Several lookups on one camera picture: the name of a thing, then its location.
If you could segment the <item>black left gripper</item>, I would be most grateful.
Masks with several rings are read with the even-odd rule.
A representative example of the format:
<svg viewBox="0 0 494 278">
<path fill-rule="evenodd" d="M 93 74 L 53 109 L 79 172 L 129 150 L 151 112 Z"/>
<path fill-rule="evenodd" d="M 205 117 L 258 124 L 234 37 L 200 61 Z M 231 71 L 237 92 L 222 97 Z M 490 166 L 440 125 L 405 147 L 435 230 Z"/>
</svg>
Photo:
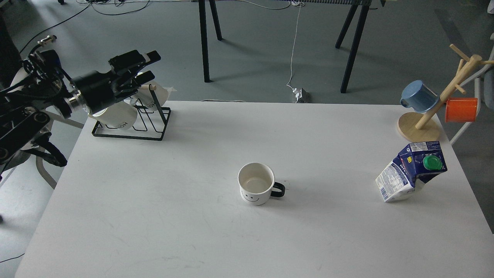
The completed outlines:
<svg viewBox="0 0 494 278">
<path fill-rule="evenodd" d="M 135 91 L 155 79 L 152 71 L 135 75 L 135 66 L 147 66 L 161 60 L 157 51 L 134 56 L 115 56 L 109 60 L 111 69 L 106 73 L 91 71 L 75 78 L 67 78 L 73 88 L 64 94 L 64 116 L 86 108 L 97 113 L 135 94 Z"/>
</svg>

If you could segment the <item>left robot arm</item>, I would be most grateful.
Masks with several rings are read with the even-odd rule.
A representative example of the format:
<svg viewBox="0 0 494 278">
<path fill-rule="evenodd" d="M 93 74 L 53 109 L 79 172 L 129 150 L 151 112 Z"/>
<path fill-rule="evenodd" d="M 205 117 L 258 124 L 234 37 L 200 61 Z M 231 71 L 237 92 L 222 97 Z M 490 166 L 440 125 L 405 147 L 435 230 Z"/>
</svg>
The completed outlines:
<svg viewBox="0 0 494 278">
<path fill-rule="evenodd" d="M 34 154 L 56 165 L 66 166 L 67 160 L 49 142 L 46 130 L 51 117 L 48 107 L 55 107 L 63 118 L 80 109 L 100 112 L 137 93 L 138 88 L 152 81 L 146 66 L 161 59 L 157 51 L 140 53 L 132 50 L 109 60 L 110 71 L 92 71 L 71 78 L 62 68 L 55 50 L 40 48 L 55 42 L 55 35 L 37 42 L 20 68 L 21 78 L 1 91 L 1 171 L 14 167 L 13 158 L 20 152 Z"/>
</svg>

